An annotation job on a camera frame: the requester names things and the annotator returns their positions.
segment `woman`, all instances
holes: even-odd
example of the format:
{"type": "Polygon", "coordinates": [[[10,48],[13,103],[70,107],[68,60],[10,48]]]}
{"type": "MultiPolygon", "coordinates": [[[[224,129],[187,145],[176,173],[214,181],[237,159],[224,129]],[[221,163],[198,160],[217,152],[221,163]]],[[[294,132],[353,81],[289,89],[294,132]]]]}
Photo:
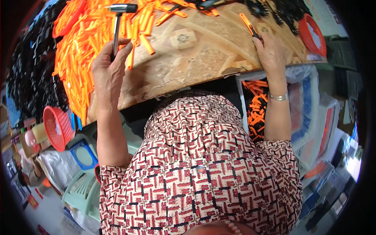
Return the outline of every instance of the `woman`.
{"type": "Polygon", "coordinates": [[[94,60],[97,151],[104,234],[288,234],[302,186],[291,148],[284,47],[253,38],[270,89],[265,138],[256,145],[223,96],[179,93],[149,118],[132,157],[117,110],[129,39],[110,62],[108,42],[94,60]]]}

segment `metal tool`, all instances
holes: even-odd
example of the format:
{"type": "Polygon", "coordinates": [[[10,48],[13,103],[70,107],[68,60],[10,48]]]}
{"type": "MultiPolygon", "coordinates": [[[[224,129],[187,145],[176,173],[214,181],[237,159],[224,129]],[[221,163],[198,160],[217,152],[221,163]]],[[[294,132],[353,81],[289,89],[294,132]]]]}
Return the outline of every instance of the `metal tool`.
{"type": "Polygon", "coordinates": [[[136,13],[138,9],[137,4],[130,4],[130,3],[120,3],[120,4],[113,4],[111,6],[105,6],[105,8],[109,12],[116,12],[115,24],[114,24],[114,44],[113,44],[113,55],[111,56],[111,61],[114,61],[115,56],[118,52],[119,47],[119,26],[120,26],[120,19],[123,13],[136,13]]]}
{"type": "Polygon", "coordinates": [[[244,24],[246,24],[246,26],[248,27],[249,31],[252,34],[252,37],[260,39],[259,35],[256,33],[256,30],[253,28],[251,22],[249,22],[249,19],[243,13],[240,13],[239,16],[244,22],[244,24]]]}

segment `hammer head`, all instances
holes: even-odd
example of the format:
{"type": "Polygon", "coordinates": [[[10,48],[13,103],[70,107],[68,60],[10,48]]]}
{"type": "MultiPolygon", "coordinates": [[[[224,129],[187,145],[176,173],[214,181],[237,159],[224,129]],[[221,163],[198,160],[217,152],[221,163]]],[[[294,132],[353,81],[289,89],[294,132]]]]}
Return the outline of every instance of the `hammer head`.
{"type": "Polygon", "coordinates": [[[130,3],[119,3],[105,6],[105,8],[110,12],[135,13],[137,11],[138,5],[130,3]]]}

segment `plastic chair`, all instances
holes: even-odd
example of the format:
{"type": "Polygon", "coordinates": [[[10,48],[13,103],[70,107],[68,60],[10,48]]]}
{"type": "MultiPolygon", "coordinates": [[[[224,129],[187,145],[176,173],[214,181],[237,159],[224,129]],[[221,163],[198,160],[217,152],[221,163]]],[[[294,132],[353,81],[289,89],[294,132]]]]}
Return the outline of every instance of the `plastic chair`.
{"type": "Polygon", "coordinates": [[[99,194],[100,184],[96,180],[94,171],[91,170],[91,173],[80,171],[65,190],[62,202],[66,202],[80,210],[84,215],[91,216],[95,220],[100,221],[99,194]],[[75,185],[84,175],[86,175],[85,179],[81,180],[79,185],[75,185]]]}

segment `woman's left hand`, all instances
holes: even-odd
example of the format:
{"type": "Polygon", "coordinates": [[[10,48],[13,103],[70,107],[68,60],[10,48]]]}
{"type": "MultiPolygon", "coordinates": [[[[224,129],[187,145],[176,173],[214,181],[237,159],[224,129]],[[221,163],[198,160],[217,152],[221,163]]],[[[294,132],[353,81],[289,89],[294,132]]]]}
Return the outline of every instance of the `woman's left hand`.
{"type": "Polygon", "coordinates": [[[125,75],[125,60],[132,50],[130,39],[119,38],[119,45],[126,45],[120,49],[111,62],[112,41],[107,42],[91,65],[95,92],[99,107],[109,105],[117,107],[120,97],[120,88],[125,75]]]}

